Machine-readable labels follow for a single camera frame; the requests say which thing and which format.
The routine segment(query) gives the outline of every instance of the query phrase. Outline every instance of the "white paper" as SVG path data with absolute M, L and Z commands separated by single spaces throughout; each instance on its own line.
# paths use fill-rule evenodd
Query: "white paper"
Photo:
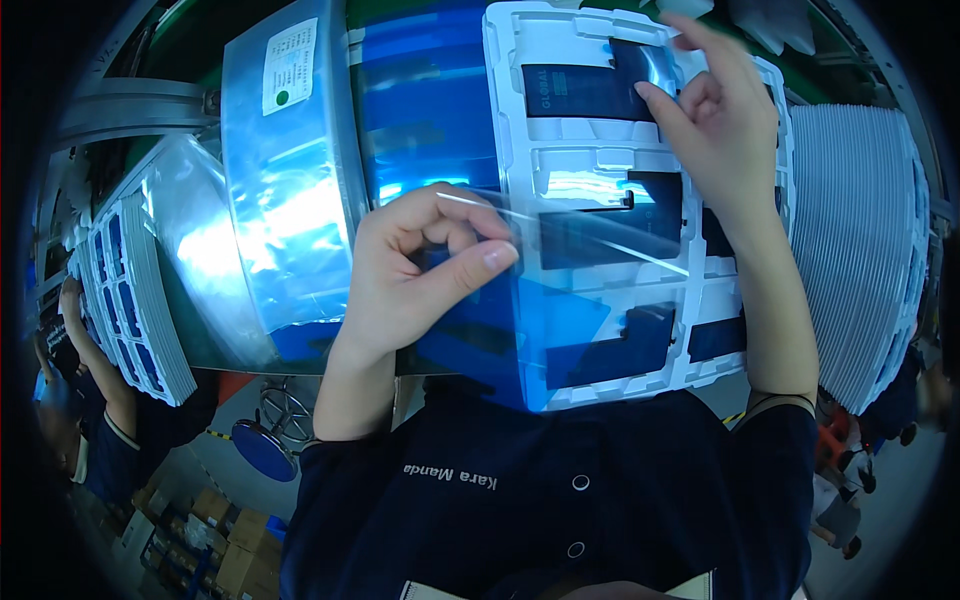
M 317 17 L 270 38 L 263 65 L 263 116 L 310 97 L 316 48 Z

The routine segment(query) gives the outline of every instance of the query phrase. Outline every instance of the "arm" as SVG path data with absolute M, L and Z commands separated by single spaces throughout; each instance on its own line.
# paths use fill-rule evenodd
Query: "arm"
M 821 540 L 825 541 L 830 545 L 833 545 L 833 541 L 836 540 L 836 536 L 834 536 L 830 531 L 827 531 L 820 525 L 810 525 L 810 531 L 813 532 L 814 536 L 820 538 Z
M 107 416 L 131 440 L 136 439 L 136 396 L 123 375 L 110 364 L 109 359 L 86 332 L 80 318 L 80 282 L 68 277 L 60 288 L 60 312 L 66 334 L 93 375 L 100 393 L 107 401 Z
M 681 50 L 703 49 L 709 71 L 679 101 L 639 83 L 677 158 L 716 214 L 736 254 L 747 320 L 751 404 L 771 395 L 816 399 L 820 364 L 806 294 L 774 206 L 777 111 L 743 48 L 703 25 L 661 16 L 683 34 Z
M 474 231 L 488 239 L 477 243 Z M 347 314 L 314 409 L 317 439 L 357 440 L 385 423 L 393 405 L 396 351 L 514 264 L 509 239 L 510 230 L 489 204 L 448 183 L 405 194 L 364 218 Z M 451 258 L 423 273 L 407 255 L 427 242 L 446 244 Z
M 50 383 L 54 380 L 54 371 L 50 368 L 50 361 L 47 360 L 46 352 L 40 347 L 40 340 L 36 334 L 34 334 L 34 351 L 36 352 L 36 360 L 40 363 L 40 369 L 43 371 L 43 379 Z

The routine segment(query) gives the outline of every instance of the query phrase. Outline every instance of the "white plastic tray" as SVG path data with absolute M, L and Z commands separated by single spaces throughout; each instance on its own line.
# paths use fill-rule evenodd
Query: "white plastic tray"
M 917 319 L 929 191 L 897 110 L 793 107 L 800 196 L 793 245 L 820 381 L 860 415 L 893 381 Z
M 490 82 L 497 160 L 503 191 L 511 210 L 534 216 L 556 210 L 557 202 L 570 209 L 597 207 L 608 202 L 603 193 L 572 192 L 559 200 L 550 192 L 550 181 L 563 174 L 578 180 L 593 180 L 594 189 L 623 193 L 618 181 L 628 171 L 681 173 L 683 219 L 681 251 L 666 260 L 669 267 L 653 262 L 599 265 L 582 269 L 545 271 L 541 268 L 539 221 L 518 222 L 525 276 L 548 287 L 572 292 L 602 302 L 612 310 L 594 337 L 594 342 L 620 337 L 626 312 L 638 306 L 664 302 L 676 307 L 673 340 L 663 369 L 611 381 L 560 389 L 545 406 L 556 410 L 598 401 L 652 396 L 667 390 L 707 385 L 722 375 L 744 369 L 743 352 L 691 363 L 688 351 L 691 327 L 740 314 L 742 301 L 732 257 L 707 256 L 702 235 L 703 201 L 671 153 L 655 123 L 584 117 L 528 117 L 525 100 L 524 64 L 565 64 L 609 67 L 611 38 L 652 46 L 667 46 L 678 32 L 654 23 L 645 15 L 596 9 L 555 9 L 542 2 L 497 2 L 487 7 L 483 21 L 484 51 Z M 667 57 L 682 88 L 697 73 L 707 69 L 703 52 L 675 52 Z M 793 132 L 786 111 L 783 79 L 779 70 L 754 58 L 760 78 L 770 87 L 780 113 L 776 185 L 780 193 L 780 216 L 790 236 L 796 189 L 793 181 Z M 688 276 L 678 275 L 678 270 Z M 562 345 L 562 324 L 547 323 L 542 314 L 523 314 L 518 303 L 518 330 L 542 327 Z M 545 385 L 542 367 L 528 366 L 524 385 Z
M 143 224 L 144 200 L 135 190 L 101 210 L 78 247 L 77 258 L 72 259 L 71 274 L 79 275 L 84 283 L 86 308 L 110 362 L 134 388 L 179 406 L 197 384 L 183 356 L 163 293 L 154 236 Z M 113 251 L 118 230 L 119 257 Z M 103 244 L 103 268 L 97 240 Z M 132 304 L 133 318 L 125 310 L 122 290 L 130 291 L 128 303 Z M 107 298 L 112 301 L 112 312 Z

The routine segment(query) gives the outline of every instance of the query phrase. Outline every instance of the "wrist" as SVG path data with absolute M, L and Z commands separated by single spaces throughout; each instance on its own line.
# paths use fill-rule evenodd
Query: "wrist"
M 737 258 L 748 258 L 786 242 L 783 222 L 773 204 L 745 211 L 714 211 Z
M 337 369 L 363 371 L 379 364 L 396 351 L 383 352 L 364 344 L 359 336 L 350 330 L 341 328 L 330 348 L 327 367 L 335 364 Z

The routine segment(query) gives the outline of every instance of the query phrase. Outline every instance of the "hand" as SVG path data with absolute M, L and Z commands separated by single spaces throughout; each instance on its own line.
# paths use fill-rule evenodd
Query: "hand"
M 80 293 L 84 290 L 80 282 L 67 276 L 60 286 L 60 313 L 65 324 L 80 322 Z
M 490 239 L 477 243 L 475 230 Z M 339 345 L 376 360 L 413 344 L 454 304 L 516 262 L 509 239 L 507 224 L 488 203 L 449 183 L 378 208 L 357 230 Z M 451 257 L 422 273 L 407 255 L 426 241 L 447 244 Z
M 647 82 L 637 83 L 636 93 L 724 229 L 775 211 L 778 115 L 755 65 L 735 40 L 693 19 L 663 12 L 660 20 L 681 32 L 678 49 L 704 50 L 709 71 L 676 103 Z

